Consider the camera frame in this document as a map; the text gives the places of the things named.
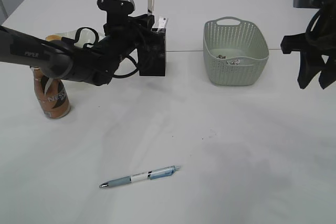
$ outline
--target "ballpoint pen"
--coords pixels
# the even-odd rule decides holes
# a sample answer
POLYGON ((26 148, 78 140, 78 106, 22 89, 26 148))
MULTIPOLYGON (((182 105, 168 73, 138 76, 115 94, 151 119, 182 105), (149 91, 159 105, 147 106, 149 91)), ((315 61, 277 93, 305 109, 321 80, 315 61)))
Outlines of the ballpoint pen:
POLYGON ((137 181, 141 181, 141 180, 146 180, 146 179, 156 179, 156 178, 162 178, 162 177, 167 177, 167 176, 171 176, 174 174, 174 172, 176 172, 177 170, 179 170, 181 167, 180 166, 169 166, 163 169, 158 169, 158 170, 152 170, 150 172, 147 173, 139 173, 139 174, 135 174, 132 176, 127 176, 127 177, 123 177, 123 178, 118 178, 118 179, 114 179, 114 180, 110 180, 106 183, 101 184, 99 187, 115 187, 115 186, 121 186, 121 185, 126 185, 132 182, 137 182, 137 181))

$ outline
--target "can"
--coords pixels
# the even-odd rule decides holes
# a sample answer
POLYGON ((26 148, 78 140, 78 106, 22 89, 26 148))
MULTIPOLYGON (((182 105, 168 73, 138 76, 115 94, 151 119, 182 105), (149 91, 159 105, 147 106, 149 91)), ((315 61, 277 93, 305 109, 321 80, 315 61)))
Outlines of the can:
POLYGON ((70 103, 61 80, 45 76, 39 68, 32 68, 34 90, 46 117, 57 119, 67 115, 70 103))

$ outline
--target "table surface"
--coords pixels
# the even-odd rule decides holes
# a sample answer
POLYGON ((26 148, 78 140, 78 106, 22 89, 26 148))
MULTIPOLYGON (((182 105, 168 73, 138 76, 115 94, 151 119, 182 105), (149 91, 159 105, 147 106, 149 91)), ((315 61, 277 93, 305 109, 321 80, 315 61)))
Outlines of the table surface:
POLYGON ((72 110, 48 120, 29 68, 0 64, 0 222, 333 223, 336 86, 300 90, 298 69, 271 50, 253 86, 215 86, 201 52, 171 52, 164 78, 65 82, 72 110))
MULTIPOLYGON (((147 12, 147 0, 134 0, 134 16, 147 12)), ((305 31, 316 12, 292 7, 293 0, 155 0, 154 14, 169 18, 168 51, 202 51, 203 27, 209 20, 234 16, 255 23, 270 49, 280 49, 284 35, 305 31)), ((45 38, 89 26, 103 32, 106 13, 97 0, 25 0, 4 23, 45 38)))

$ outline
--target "robotic arm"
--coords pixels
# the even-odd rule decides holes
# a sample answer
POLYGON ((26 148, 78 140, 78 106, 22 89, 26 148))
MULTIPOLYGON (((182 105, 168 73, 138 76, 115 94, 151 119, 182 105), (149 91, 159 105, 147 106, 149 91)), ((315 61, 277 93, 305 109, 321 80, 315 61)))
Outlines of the robotic arm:
POLYGON ((298 82, 304 89, 319 72, 323 89, 336 81, 336 0, 294 0, 294 7, 317 8, 306 32, 284 36, 281 49, 284 54, 299 51, 301 64, 298 82), (322 55, 329 56, 326 63, 322 55))
POLYGON ((38 67, 50 78, 96 86, 108 84, 113 77, 129 77, 137 71, 140 75, 164 76, 165 58, 160 54, 164 48, 164 34, 151 30, 154 16, 130 17, 135 10, 133 0, 97 0, 97 4, 107 12, 103 40, 98 41, 98 33, 87 27, 78 29, 75 39, 63 37, 62 40, 45 41, 0 26, 0 61, 38 67), (83 29, 92 30, 96 41, 79 48, 74 44, 83 29), (139 62, 129 56, 134 49, 138 50, 139 62), (125 58, 133 62, 135 70, 124 76, 115 75, 125 58))

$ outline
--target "basket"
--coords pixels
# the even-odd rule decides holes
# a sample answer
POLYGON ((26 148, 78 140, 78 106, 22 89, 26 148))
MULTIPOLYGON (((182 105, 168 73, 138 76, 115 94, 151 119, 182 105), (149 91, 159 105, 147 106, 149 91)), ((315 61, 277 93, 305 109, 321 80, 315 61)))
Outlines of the basket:
POLYGON ((255 24, 235 17, 224 17, 205 23, 203 55, 211 82, 247 86, 260 77, 268 60, 268 47, 255 24), (217 23, 224 19, 237 20, 240 24, 217 23))

